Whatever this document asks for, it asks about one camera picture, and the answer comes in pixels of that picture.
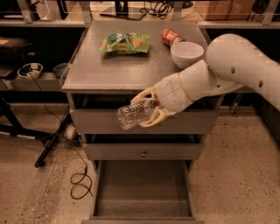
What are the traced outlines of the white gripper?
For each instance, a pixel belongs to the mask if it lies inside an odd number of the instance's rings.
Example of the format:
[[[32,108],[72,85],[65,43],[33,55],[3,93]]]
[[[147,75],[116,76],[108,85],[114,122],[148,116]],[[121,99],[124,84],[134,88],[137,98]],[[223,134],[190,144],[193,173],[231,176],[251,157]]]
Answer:
[[[148,87],[130,102],[131,105],[157,103],[148,120],[140,122],[140,126],[144,128],[152,127],[165,120],[170,113],[180,113],[188,106],[193,104],[193,99],[189,95],[182,81],[180,73],[174,73],[164,77],[161,81]]]

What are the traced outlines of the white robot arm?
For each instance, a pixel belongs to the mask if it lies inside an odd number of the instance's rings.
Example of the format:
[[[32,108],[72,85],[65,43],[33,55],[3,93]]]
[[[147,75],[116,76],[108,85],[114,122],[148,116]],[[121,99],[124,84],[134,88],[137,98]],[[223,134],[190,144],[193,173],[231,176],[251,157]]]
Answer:
[[[143,104],[144,117],[136,123],[151,127],[182,112],[197,100],[248,87],[280,109],[280,64],[236,34],[215,38],[206,57],[164,77],[133,98]]]

